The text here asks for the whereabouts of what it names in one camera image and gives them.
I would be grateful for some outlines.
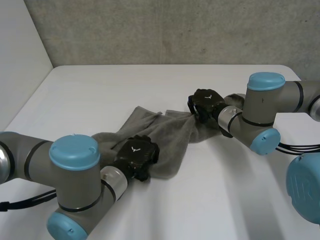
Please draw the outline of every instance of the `ur logo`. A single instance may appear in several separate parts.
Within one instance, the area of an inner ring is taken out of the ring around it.
[[[296,204],[314,200],[310,181],[305,176],[292,175],[289,181],[291,198]]]
[[[140,150],[141,150],[141,148],[139,148],[139,149],[134,149],[133,146],[131,147],[131,149],[132,149],[133,152],[137,152],[137,151],[140,151]]]

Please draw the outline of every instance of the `light blue joint cap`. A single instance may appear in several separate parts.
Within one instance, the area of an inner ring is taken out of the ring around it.
[[[100,159],[98,143],[87,135],[69,135],[56,140],[50,147],[51,161],[62,169],[83,171]]]
[[[250,149],[259,155],[267,155],[277,148],[280,139],[281,136],[278,130],[269,128],[255,137],[251,143]]]
[[[86,231],[70,217],[54,212],[46,223],[48,232],[55,240],[86,240]]]
[[[286,171],[286,190],[295,210],[307,221],[320,224],[320,153],[295,158]]]
[[[256,72],[249,77],[247,88],[253,91],[270,91],[285,85],[285,77],[275,72]]]

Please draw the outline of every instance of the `white wall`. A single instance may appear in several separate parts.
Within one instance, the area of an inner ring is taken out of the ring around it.
[[[23,0],[0,0],[0,131],[52,70]]]

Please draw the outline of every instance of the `gray towel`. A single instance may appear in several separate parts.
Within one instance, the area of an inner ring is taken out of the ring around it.
[[[235,98],[229,95],[225,99],[229,102]],[[189,112],[167,110],[162,115],[161,112],[151,112],[138,106],[118,132],[101,132],[92,137],[99,144],[103,168],[114,161],[118,150],[128,138],[135,135],[149,136],[160,148],[158,163],[151,167],[150,175],[153,178],[169,179],[177,174],[188,144],[202,142],[220,133],[213,119],[207,124],[201,124]]]

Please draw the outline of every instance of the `gray robot arm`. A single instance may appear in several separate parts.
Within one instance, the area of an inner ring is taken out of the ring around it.
[[[265,155],[280,143],[280,133],[273,128],[277,113],[307,113],[320,121],[320,82],[285,81],[278,73],[257,72],[249,78],[243,110],[204,89],[190,96],[188,105],[201,122],[214,118],[223,135]]]
[[[132,147],[141,149],[132,153]],[[127,189],[144,181],[159,148],[148,137],[135,137],[115,161],[100,170],[98,143],[85,135],[55,142],[15,132],[0,134],[0,184],[21,178],[54,187],[59,208],[47,221],[55,240],[85,240]]]
[[[307,113],[320,122],[320,81],[285,81],[281,74],[258,72],[250,76],[246,95],[237,98],[244,102],[243,110],[213,90],[198,89],[188,106],[200,122],[215,119],[224,136],[235,137],[259,155],[273,152],[280,143],[280,133],[273,128],[277,113]],[[304,146],[291,147],[301,155],[288,166],[287,193],[304,219],[320,224],[320,144],[305,146],[312,150],[304,154]]]

